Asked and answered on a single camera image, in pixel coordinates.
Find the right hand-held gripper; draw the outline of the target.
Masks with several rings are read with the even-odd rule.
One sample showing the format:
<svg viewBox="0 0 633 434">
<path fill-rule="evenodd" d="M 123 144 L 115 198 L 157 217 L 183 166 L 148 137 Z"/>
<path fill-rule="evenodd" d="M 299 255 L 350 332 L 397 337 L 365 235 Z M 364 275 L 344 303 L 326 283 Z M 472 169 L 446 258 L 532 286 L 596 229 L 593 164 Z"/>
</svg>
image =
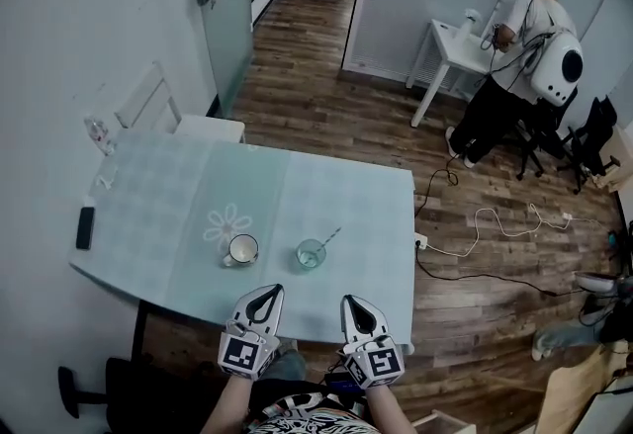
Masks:
<svg viewBox="0 0 633 434">
<path fill-rule="evenodd" d="M 405 373 L 401 347 L 388 333 L 385 315 L 373 304 L 353 295 L 341 300 L 341 327 L 348 343 L 343 363 L 355 384 L 366 390 L 388 386 Z M 360 341 L 364 337 L 376 337 Z"/>
</svg>

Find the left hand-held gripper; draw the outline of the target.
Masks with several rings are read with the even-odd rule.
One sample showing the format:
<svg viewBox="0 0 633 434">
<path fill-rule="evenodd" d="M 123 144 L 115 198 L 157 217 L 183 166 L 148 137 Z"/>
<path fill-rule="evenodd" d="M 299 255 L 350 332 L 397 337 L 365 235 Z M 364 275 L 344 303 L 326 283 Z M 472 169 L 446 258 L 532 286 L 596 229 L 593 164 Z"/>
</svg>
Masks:
<svg viewBox="0 0 633 434">
<path fill-rule="evenodd" d="M 251 381 L 263 376 L 280 346 L 275 334 L 284 297 L 282 286 L 266 286 L 237 301 L 221 335 L 218 365 L 223 372 Z"/>
</svg>

